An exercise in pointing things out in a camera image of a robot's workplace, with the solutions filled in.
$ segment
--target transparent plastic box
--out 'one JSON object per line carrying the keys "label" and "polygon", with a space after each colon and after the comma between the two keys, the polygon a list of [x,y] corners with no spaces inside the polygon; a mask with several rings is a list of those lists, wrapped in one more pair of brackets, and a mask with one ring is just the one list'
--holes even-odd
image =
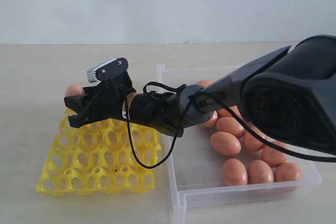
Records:
{"label": "transparent plastic box", "polygon": [[[181,84],[194,84],[199,80],[217,80],[234,71],[233,67],[179,68],[167,69],[157,66],[158,82],[178,87]],[[215,152],[210,144],[214,129],[194,126],[185,129],[182,138],[177,139],[172,156],[167,160],[167,173],[172,197],[172,224],[184,224],[186,211],[191,207],[233,204],[259,200],[274,200],[304,196],[308,190],[322,182],[314,162],[289,157],[289,162],[298,164],[303,172],[300,181],[257,184],[246,186],[224,186],[222,165],[227,157]],[[169,150],[172,137],[163,136],[165,150]],[[307,150],[293,147],[293,151],[307,153]],[[248,167],[249,163],[260,158],[259,153],[242,150],[235,158]]]}

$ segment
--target beige table surface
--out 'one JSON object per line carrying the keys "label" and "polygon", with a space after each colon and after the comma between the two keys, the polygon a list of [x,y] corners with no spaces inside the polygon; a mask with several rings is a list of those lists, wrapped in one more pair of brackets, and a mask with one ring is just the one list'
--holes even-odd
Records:
{"label": "beige table surface", "polygon": [[[64,116],[68,85],[87,85],[86,70],[126,57],[137,89],[168,68],[239,65],[295,43],[214,45],[0,46],[0,223],[169,223],[164,167],[144,195],[36,193]],[[336,166],[317,164],[323,182],[303,198],[194,208],[186,223],[334,223]]]}

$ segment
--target yellow egg tray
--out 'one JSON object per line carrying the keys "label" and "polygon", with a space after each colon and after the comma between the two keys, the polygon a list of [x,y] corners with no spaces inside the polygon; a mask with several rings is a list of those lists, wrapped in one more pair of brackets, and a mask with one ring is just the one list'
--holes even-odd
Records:
{"label": "yellow egg tray", "polygon": [[[68,123],[72,114],[66,110],[60,123],[37,192],[51,196],[91,195],[95,191],[144,193],[154,187],[153,171],[134,159],[125,122],[108,119],[75,129]],[[142,163],[154,165],[161,150],[157,132],[131,124],[131,133],[136,156]]]}

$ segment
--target robotic arm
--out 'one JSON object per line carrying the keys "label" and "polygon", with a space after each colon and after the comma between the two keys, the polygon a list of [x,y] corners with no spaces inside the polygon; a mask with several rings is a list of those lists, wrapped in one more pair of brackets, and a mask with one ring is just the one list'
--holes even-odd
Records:
{"label": "robotic arm", "polygon": [[[184,84],[171,88],[149,82],[142,93],[132,86],[127,60],[110,60],[87,72],[89,82],[98,85],[84,87],[84,95],[65,97],[66,107],[76,112],[69,123],[79,128],[113,118],[176,139],[185,128],[204,123],[214,111],[225,108],[252,135],[279,151],[336,162],[336,157],[314,158],[267,142],[229,109],[236,105],[245,121],[275,140],[336,155],[336,37],[313,36],[289,49],[280,48],[251,61],[208,87]],[[148,92],[148,86],[167,92]]]}

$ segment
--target brown egg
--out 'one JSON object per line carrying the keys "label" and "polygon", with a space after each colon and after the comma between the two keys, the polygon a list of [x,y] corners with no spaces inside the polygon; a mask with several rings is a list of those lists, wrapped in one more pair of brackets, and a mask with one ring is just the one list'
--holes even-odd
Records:
{"label": "brown egg", "polygon": [[237,138],[244,136],[245,129],[238,121],[229,116],[219,118],[216,123],[218,131],[226,131]]}
{"label": "brown egg", "polygon": [[274,176],[273,171],[269,165],[260,160],[256,159],[251,162],[247,169],[248,180],[251,184],[263,184],[263,183],[273,183]]}
{"label": "brown egg", "polygon": [[215,132],[210,137],[210,142],[216,152],[225,156],[237,155],[241,150],[238,138],[224,131]]}
{"label": "brown egg", "polygon": [[274,172],[275,182],[301,180],[302,177],[302,170],[295,163],[283,163]]}
{"label": "brown egg", "polygon": [[[274,141],[273,142],[276,145],[279,145],[283,148],[287,148],[288,145],[282,142]],[[262,160],[264,160],[270,167],[278,167],[282,163],[287,162],[288,155],[277,151],[269,146],[265,146],[264,149],[262,149]]]}
{"label": "brown egg", "polygon": [[209,128],[214,127],[216,125],[217,119],[218,119],[218,114],[215,111],[213,116],[210,118],[210,120],[205,123],[202,123],[201,125],[204,127],[209,127]]}
{"label": "brown egg", "polygon": [[210,84],[214,83],[213,81],[211,80],[201,80],[201,81],[198,81],[196,82],[197,85],[201,85],[201,86],[209,86]]}
{"label": "brown egg", "polygon": [[[251,129],[262,138],[266,139],[266,135],[259,129],[257,129],[256,127],[251,127]],[[257,140],[254,136],[252,136],[248,131],[245,131],[243,137],[243,145],[250,152],[257,152],[265,146],[261,141]]]}
{"label": "brown egg", "polygon": [[243,163],[235,158],[230,158],[222,167],[223,180],[226,186],[247,185],[247,171]]}
{"label": "brown egg", "polygon": [[[237,116],[239,116],[240,118],[242,118],[237,106],[230,107],[230,109],[233,112],[235,112],[237,114]],[[217,112],[218,112],[218,116],[220,118],[225,117],[225,116],[231,116],[232,117],[232,115],[227,110],[225,110],[225,109],[217,110]]]}
{"label": "brown egg", "polygon": [[73,95],[82,95],[82,94],[85,94],[85,91],[80,85],[77,85],[77,84],[73,84],[69,86],[65,92],[66,97],[70,97]]}

